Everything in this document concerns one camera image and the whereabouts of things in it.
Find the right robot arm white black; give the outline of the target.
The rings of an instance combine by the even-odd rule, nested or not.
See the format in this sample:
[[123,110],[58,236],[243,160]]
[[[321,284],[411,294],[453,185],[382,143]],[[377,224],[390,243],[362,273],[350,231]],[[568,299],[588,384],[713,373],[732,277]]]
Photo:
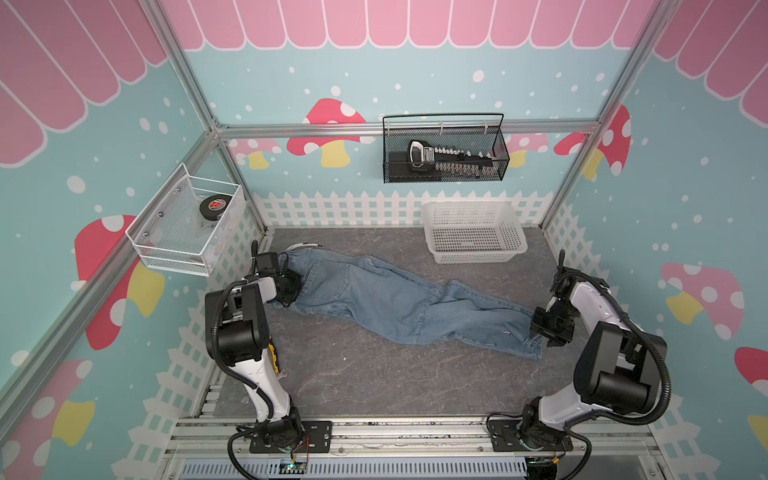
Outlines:
[[635,324],[604,280],[566,266],[563,253],[558,255],[550,293],[550,302],[533,313],[531,335],[562,347],[572,340],[576,320],[582,320],[589,338],[571,383],[531,400],[517,431],[530,450],[565,448],[571,440],[583,443],[582,458],[567,475],[573,479],[593,450],[575,427],[598,418],[630,426],[656,422],[671,402],[671,375],[665,363],[666,342]]

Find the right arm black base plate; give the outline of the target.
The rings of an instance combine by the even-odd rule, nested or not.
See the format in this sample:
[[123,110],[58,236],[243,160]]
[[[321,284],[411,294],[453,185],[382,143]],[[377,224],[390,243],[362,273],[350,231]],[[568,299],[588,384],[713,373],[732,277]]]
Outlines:
[[571,438],[537,420],[526,422],[522,418],[490,415],[485,428],[495,452],[570,452]]

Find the blue denim long pants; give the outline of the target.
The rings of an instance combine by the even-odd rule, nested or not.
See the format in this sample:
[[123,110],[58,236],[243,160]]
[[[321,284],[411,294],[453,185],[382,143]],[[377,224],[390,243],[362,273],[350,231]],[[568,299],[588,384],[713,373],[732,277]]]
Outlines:
[[531,360],[544,339],[530,332],[531,309],[451,280],[432,283],[369,256],[298,248],[278,256],[280,268],[298,274],[301,289],[290,310],[349,320],[401,345],[456,340]]

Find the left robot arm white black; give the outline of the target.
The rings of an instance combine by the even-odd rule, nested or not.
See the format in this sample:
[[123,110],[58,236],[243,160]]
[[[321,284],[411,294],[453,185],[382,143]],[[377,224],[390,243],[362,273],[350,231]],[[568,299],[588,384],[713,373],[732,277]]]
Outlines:
[[278,256],[261,253],[259,242],[251,243],[251,263],[246,274],[219,291],[205,296],[206,351],[218,369],[245,387],[257,408],[251,425],[238,425],[227,440],[227,456],[245,479],[255,479],[238,460],[238,440],[258,440],[289,455],[280,471],[299,474],[306,464],[296,458],[307,434],[297,407],[283,389],[276,372],[277,361],[265,311],[265,304],[278,298],[276,275]]

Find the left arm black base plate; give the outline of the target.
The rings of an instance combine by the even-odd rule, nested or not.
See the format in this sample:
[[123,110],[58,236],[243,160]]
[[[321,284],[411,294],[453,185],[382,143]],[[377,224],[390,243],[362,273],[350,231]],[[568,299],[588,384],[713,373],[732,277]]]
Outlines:
[[[304,436],[297,441],[299,452],[329,453],[333,423],[331,421],[302,421]],[[266,433],[258,434],[250,440],[249,452],[251,454],[288,454],[288,447],[280,447],[272,437]]]

